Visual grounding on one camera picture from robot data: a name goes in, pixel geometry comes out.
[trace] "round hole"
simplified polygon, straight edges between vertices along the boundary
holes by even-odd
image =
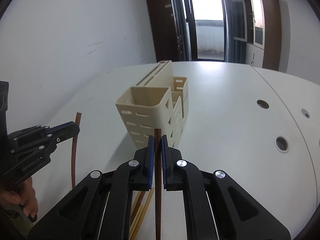
[[[282,136],[278,136],[275,140],[275,144],[277,149],[282,152],[286,153],[289,150],[289,144],[286,139],[284,139]]]
[[[269,108],[269,104],[266,101],[258,100],[257,104],[258,104],[258,106],[260,106],[263,109],[268,109]]]
[[[303,114],[306,118],[310,118],[310,114],[309,114],[309,112],[308,112],[306,109],[302,108],[302,109],[301,109],[301,112],[302,112],[302,114]]]

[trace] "cabinet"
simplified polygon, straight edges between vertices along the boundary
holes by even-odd
[[[247,11],[246,64],[279,70],[281,14],[279,0],[245,0]]]
[[[176,0],[147,0],[156,60],[183,61],[182,25]]]

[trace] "white table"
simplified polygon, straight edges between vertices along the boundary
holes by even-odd
[[[82,112],[77,183],[92,170],[115,170],[133,157],[135,146],[114,102],[154,67],[138,65],[101,74],[49,122],[53,127]],[[189,114],[175,147],[203,171],[225,170],[287,227],[293,239],[319,202],[320,86],[233,63],[175,62],[173,71],[175,76],[186,76],[189,85]],[[259,107],[258,99],[270,108]],[[302,108],[310,113],[309,119]],[[288,153],[277,150],[277,136],[289,142]],[[70,159],[68,140],[33,176],[39,218],[71,190]],[[164,192],[162,206],[162,239],[186,239],[182,193]],[[154,202],[137,239],[155,239]]]

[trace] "blue curtain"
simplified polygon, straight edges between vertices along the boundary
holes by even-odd
[[[234,19],[232,12],[232,1],[223,0],[225,11],[226,11],[226,26],[227,26],[227,35],[226,35],[226,62],[233,63],[245,63],[245,54],[247,43],[244,41],[235,41],[234,40]]]

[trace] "beige plastic holder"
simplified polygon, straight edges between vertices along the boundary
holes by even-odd
[[[188,114],[188,79],[173,76],[171,61],[160,61],[116,101],[116,107],[137,149],[147,147],[155,128],[161,128],[174,147]]]

